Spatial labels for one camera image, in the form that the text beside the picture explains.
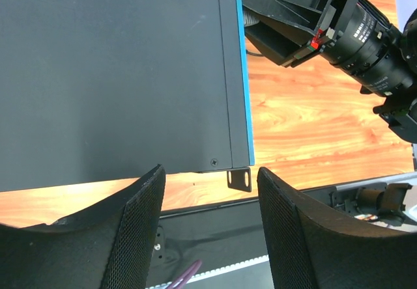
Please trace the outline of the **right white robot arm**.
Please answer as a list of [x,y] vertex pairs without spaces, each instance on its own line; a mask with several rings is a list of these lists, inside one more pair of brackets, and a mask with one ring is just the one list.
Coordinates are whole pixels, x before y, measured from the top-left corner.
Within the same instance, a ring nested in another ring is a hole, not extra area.
[[322,56],[359,82],[402,140],[416,142],[416,16],[399,30],[368,0],[242,0],[244,34],[283,67]]

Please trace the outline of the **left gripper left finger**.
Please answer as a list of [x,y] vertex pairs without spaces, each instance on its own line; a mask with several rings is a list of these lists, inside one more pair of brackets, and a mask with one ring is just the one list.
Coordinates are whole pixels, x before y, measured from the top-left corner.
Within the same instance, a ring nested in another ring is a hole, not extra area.
[[1,225],[2,288],[144,288],[162,209],[165,171],[54,223]]

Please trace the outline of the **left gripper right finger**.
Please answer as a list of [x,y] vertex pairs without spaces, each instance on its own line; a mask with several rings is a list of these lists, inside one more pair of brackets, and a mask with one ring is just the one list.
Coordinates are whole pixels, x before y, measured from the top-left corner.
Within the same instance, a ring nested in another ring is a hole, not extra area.
[[257,175],[275,288],[415,288],[416,233],[373,225]]

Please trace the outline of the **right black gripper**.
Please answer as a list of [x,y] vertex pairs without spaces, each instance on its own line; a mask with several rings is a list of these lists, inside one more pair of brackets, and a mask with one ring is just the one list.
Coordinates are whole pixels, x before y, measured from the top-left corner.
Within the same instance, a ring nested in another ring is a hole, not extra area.
[[399,50],[399,30],[369,1],[243,0],[243,6],[270,18],[253,17],[244,34],[277,65],[295,67],[321,55],[381,97],[416,83]]

